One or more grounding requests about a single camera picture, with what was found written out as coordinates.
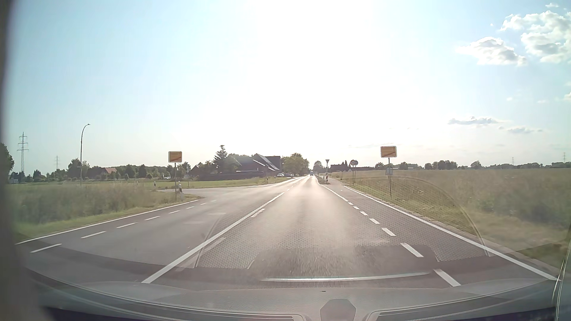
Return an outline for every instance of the dashed lane marking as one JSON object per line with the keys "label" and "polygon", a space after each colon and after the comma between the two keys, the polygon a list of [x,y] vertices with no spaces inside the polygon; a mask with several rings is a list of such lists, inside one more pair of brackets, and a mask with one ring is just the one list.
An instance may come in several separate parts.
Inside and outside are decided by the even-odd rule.
{"label": "dashed lane marking", "polygon": [[105,233],[105,232],[106,232],[106,231],[101,231],[101,232],[93,233],[93,234],[90,234],[90,235],[82,236],[81,238],[82,238],[82,239],[86,239],[86,238],[90,238],[90,237],[92,237],[92,236],[96,236],[96,235],[99,235],[99,234],[103,234],[103,233]]}
{"label": "dashed lane marking", "polygon": [[39,248],[39,249],[37,249],[37,250],[30,251],[30,253],[40,252],[40,251],[43,251],[43,250],[47,250],[48,248],[52,248],[52,247],[56,247],[56,246],[60,246],[60,245],[61,245],[61,243],[59,243],[59,244],[54,244],[54,245],[50,245],[50,246],[46,246],[46,247],[42,247],[42,248]]}
{"label": "dashed lane marking", "polygon": [[406,243],[401,243],[401,245],[404,246],[404,248],[406,248],[410,253],[414,254],[417,258],[423,258],[424,257],[417,250],[415,250],[412,246],[410,246]]}

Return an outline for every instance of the sign post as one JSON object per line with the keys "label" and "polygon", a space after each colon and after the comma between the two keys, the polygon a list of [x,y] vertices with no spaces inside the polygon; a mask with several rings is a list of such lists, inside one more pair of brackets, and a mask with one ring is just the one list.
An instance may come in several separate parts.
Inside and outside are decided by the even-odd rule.
{"label": "sign post", "polygon": [[355,159],[351,159],[351,161],[349,162],[349,165],[353,166],[353,186],[355,186],[355,167],[357,167],[357,165],[359,164],[359,162]]}
{"label": "sign post", "polygon": [[168,162],[175,163],[173,181],[175,182],[175,200],[176,200],[176,163],[182,163],[182,152],[181,151],[169,151],[168,152]]}
{"label": "sign post", "polygon": [[392,199],[392,186],[391,186],[391,176],[392,176],[392,165],[391,157],[396,157],[396,146],[381,146],[381,158],[388,158],[389,163],[387,164],[387,169],[385,172],[386,176],[389,176],[389,195]]}

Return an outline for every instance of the power line tower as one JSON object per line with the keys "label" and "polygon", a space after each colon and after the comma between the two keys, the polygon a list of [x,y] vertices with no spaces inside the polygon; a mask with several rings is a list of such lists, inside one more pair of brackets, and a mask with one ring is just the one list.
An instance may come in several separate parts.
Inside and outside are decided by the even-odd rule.
{"label": "power line tower", "polygon": [[27,145],[28,143],[26,143],[24,141],[25,138],[27,138],[28,136],[24,136],[24,132],[22,132],[22,136],[20,136],[19,138],[22,138],[22,141],[18,143],[18,145],[20,145],[20,149],[18,151],[22,152],[22,156],[20,157],[20,172],[24,172],[24,151],[25,150],[29,150],[27,149]]}

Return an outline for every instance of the cloud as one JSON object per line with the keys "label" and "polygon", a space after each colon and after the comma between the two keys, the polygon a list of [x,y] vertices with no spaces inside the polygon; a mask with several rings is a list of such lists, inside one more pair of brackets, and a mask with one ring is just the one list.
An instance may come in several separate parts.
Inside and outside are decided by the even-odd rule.
{"label": "cloud", "polygon": [[478,58],[478,65],[525,65],[525,57],[516,54],[513,48],[505,45],[499,38],[485,37],[472,42],[469,46],[456,49],[459,54]]}
{"label": "cloud", "polygon": [[459,121],[456,118],[452,118],[448,121],[449,125],[487,125],[495,123],[498,123],[498,121],[493,118],[476,118],[474,116],[470,117],[467,121]]}
{"label": "cloud", "polygon": [[508,132],[512,133],[512,134],[531,134],[534,131],[537,131],[537,130],[529,129],[529,128],[526,128],[523,126],[508,129]]}
{"label": "cloud", "polygon": [[509,15],[500,31],[524,30],[521,42],[525,50],[541,62],[559,63],[571,59],[571,14],[544,13]]}

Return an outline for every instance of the windshield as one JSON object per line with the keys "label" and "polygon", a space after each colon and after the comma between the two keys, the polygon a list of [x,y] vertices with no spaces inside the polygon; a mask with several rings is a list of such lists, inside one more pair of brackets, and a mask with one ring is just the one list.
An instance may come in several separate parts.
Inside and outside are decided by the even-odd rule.
{"label": "windshield", "polygon": [[570,30],[564,2],[19,1],[15,247],[68,286],[225,311],[228,290],[330,288],[358,319],[554,283]]}

